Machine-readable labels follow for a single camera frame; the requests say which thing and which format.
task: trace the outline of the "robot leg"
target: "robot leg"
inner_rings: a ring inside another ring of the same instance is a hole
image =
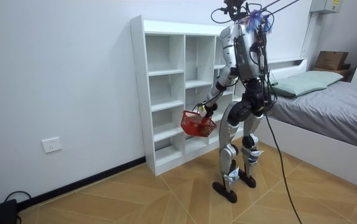
[[[228,115],[232,107],[238,102],[231,102],[226,111],[224,112],[223,118],[220,123],[219,130],[219,144],[220,144],[220,172],[223,176],[223,184],[219,182],[213,183],[213,189],[217,191],[220,195],[224,196],[231,203],[237,202],[237,196],[235,192],[231,189],[231,184],[239,179],[238,172],[239,167],[236,165],[235,157],[238,155],[238,148],[231,144],[231,140],[234,138],[239,125],[229,124]]]
[[[259,139],[253,134],[253,132],[259,126],[263,118],[262,112],[257,114],[251,114],[247,120],[244,121],[244,137],[242,138],[242,155],[245,163],[245,170],[239,171],[239,178],[243,180],[249,187],[256,187],[256,180],[252,177],[253,166],[256,165],[257,159],[263,153],[258,151],[257,144]]]

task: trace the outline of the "headboard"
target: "headboard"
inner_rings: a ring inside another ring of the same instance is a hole
[[[269,60],[268,65],[274,78],[279,80],[306,72],[307,58]]]

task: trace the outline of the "cardboard box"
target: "cardboard box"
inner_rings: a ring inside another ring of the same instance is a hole
[[[315,62],[315,68],[339,70],[343,66],[347,55],[348,52],[321,51],[317,62]]]
[[[336,72],[340,74],[343,79],[341,79],[344,82],[351,82],[354,72],[354,69],[347,69],[347,70],[328,70],[328,69],[323,69],[323,68],[314,68],[314,71],[325,71],[325,72]]]

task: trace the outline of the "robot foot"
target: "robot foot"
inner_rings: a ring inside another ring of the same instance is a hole
[[[231,203],[236,203],[238,201],[237,197],[236,197],[236,193],[231,191],[231,192],[227,192],[226,188],[224,187],[223,184],[219,183],[219,182],[214,182],[212,184],[213,189],[219,193],[221,196],[223,196],[224,198],[227,198],[227,200]]]
[[[250,188],[256,188],[256,180],[252,176],[248,177],[245,171],[239,170],[239,178]]]

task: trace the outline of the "humanoid robot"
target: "humanoid robot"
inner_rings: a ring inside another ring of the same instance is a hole
[[[206,117],[210,117],[217,109],[216,101],[228,86],[241,82],[246,88],[240,102],[233,101],[228,105],[219,130],[222,184],[214,182],[213,188],[231,203],[237,202],[237,196],[232,191],[231,185],[238,179],[251,188],[256,187],[256,180],[252,176],[253,167],[262,151],[257,149],[258,139],[254,132],[266,108],[273,104],[269,94],[266,94],[263,83],[267,81],[266,77],[269,75],[266,58],[266,33],[269,31],[266,23],[269,23],[267,21],[269,15],[263,16],[262,13],[269,11],[262,9],[259,5],[260,11],[251,12],[248,4],[246,7],[242,6],[244,2],[245,0],[224,0],[227,7],[219,9],[225,14],[229,13],[234,24],[225,28],[220,34],[226,64],[207,95],[206,101],[203,102]],[[243,146],[240,150],[245,170],[240,170],[235,160],[239,150],[231,141],[240,122],[243,121]]]

